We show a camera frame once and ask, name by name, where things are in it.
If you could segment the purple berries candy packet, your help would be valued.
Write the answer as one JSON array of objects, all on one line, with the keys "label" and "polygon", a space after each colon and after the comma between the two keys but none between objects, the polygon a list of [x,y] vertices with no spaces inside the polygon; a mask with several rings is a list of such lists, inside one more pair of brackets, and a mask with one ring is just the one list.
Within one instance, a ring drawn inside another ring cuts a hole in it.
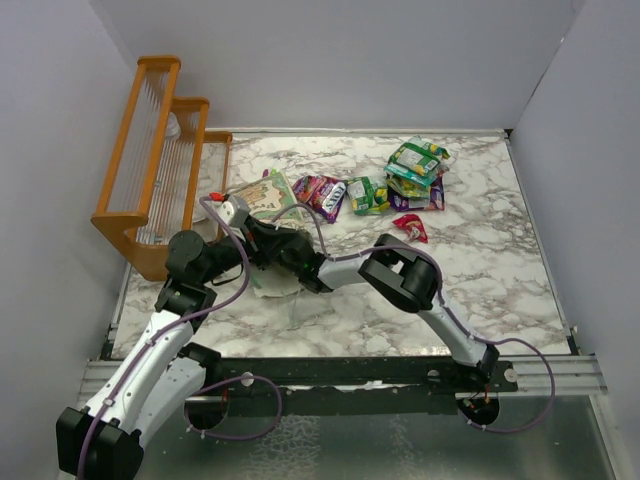
[{"label": "purple berries candy packet", "polygon": [[346,183],[324,175],[308,175],[293,185],[296,199],[320,214],[329,224],[336,222],[344,196]]}]

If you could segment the small red candy packet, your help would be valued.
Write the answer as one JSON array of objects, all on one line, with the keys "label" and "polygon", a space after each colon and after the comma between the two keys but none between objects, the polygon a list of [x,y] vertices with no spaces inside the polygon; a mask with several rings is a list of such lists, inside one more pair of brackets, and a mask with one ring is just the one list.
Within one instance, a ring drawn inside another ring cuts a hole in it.
[{"label": "small red candy packet", "polygon": [[409,241],[428,243],[428,235],[420,217],[416,214],[405,214],[392,221],[393,225],[407,234]]}]

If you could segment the green paper bag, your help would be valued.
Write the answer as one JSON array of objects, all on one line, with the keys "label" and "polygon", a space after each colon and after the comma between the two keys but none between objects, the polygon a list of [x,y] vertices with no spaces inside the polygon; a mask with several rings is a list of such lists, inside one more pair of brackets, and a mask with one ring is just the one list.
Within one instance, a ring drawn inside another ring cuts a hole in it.
[{"label": "green paper bag", "polygon": [[[235,193],[247,202],[251,215],[265,223],[270,223],[281,210],[297,202],[288,179],[276,170],[242,186]],[[302,285],[293,274],[278,265],[264,270],[253,267],[250,285],[257,298],[278,308],[291,328],[302,323],[300,313],[296,312]]]}]

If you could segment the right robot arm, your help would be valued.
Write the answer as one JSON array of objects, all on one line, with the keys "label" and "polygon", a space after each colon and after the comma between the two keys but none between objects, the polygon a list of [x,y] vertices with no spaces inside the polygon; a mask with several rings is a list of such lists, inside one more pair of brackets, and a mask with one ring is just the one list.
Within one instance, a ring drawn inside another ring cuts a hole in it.
[{"label": "right robot arm", "polygon": [[494,381],[497,348],[481,339],[449,306],[441,269],[426,253],[383,234],[361,253],[331,257],[296,234],[281,241],[269,255],[313,293],[369,284],[394,307],[427,323],[449,349],[467,389],[481,391]]}]

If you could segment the teal snack packet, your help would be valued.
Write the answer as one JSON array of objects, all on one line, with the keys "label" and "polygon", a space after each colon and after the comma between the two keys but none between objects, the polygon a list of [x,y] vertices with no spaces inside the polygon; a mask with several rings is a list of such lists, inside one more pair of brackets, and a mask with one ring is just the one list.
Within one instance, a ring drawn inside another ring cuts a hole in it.
[{"label": "teal snack packet", "polygon": [[388,163],[384,167],[384,171],[423,188],[429,187],[446,173],[445,170],[436,168],[434,171],[428,172],[426,175],[420,175],[411,169],[395,163]]}]

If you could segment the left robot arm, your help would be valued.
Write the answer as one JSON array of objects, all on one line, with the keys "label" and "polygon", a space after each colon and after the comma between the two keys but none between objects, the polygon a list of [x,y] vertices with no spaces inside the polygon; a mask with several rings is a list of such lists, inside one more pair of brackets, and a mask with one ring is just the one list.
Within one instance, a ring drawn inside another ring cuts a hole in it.
[{"label": "left robot arm", "polygon": [[214,392],[221,371],[207,360],[180,357],[199,326],[219,309],[207,284],[236,265],[302,265],[309,236],[247,218],[241,234],[209,244],[195,231],[168,245],[168,277],[133,350],[99,392],[56,422],[58,463],[78,479],[132,479],[146,447],[188,396]]}]

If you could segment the purple snack packet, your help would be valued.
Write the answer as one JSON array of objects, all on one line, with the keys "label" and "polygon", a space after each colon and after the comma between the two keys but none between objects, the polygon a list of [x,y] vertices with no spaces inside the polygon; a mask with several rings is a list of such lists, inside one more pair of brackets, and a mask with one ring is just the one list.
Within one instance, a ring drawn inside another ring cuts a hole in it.
[{"label": "purple snack packet", "polygon": [[437,179],[430,185],[429,198],[405,198],[388,186],[388,196],[391,207],[396,211],[443,211],[445,209],[445,195],[442,179]]}]

